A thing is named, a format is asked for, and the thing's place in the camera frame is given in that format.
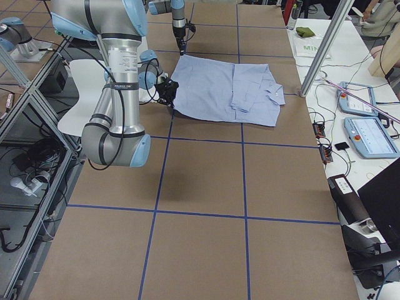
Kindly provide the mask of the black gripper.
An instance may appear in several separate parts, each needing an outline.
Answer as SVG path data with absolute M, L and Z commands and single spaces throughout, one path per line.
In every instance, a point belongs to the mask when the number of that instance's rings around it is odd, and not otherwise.
M 157 102 L 159 104 L 169 105 L 171 109 L 174 109 L 175 105 L 173 101 L 176 97 L 178 87 L 178 82 L 173 81 L 172 79 L 168 79 L 162 83 L 156 84 L 155 88 L 159 95 Z
M 173 27 L 174 37 L 177 45 L 179 46 L 179 55 L 183 56 L 186 53 L 186 28 L 185 27 Z

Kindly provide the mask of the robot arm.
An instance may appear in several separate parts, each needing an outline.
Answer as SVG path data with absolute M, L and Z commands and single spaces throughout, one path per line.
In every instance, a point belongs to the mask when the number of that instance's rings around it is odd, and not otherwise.
M 151 137 L 139 121 L 139 90 L 177 88 L 151 51 L 138 54 L 148 32 L 142 1 L 53 1 L 54 28 L 67 36 L 95 41 L 108 75 L 99 101 L 82 130 L 90 163 L 141 167 L 148 160 Z
M 171 13 L 172 31 L 176 39 L 179 54 L 184 55 L 186 50 L 186 18 L 184 0 L 149 1 L 148 8 L 152 15 Z

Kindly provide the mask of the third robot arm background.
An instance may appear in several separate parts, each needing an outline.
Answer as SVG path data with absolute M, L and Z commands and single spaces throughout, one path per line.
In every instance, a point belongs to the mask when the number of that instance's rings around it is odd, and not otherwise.
M 38 63 L 47 52 L 53 50 L 53 43 L 36 41 L 18 17 L 1 20 L 1 46 L 20 63 Z

